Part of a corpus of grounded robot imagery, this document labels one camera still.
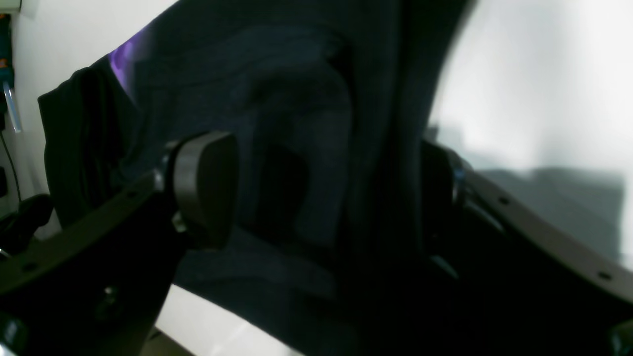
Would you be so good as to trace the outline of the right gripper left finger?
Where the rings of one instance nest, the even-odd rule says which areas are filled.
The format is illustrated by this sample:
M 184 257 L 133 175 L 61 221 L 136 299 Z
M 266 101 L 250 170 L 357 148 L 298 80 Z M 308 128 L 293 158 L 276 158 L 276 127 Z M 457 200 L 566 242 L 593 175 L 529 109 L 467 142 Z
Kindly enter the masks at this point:
M 1 354 L 140 354 L 185 251 L 226 245 L 238 175 L 231 133 L 170 143 L 156 169 L 2 262 Z

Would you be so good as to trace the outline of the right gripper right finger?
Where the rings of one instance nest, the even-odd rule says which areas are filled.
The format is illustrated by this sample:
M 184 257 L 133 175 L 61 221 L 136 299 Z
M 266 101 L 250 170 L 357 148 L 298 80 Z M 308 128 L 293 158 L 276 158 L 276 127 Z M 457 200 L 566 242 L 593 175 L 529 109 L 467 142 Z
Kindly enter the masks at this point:
M 632 272 L 423 142 L 423 233 L 488 356 L 630 356 Z

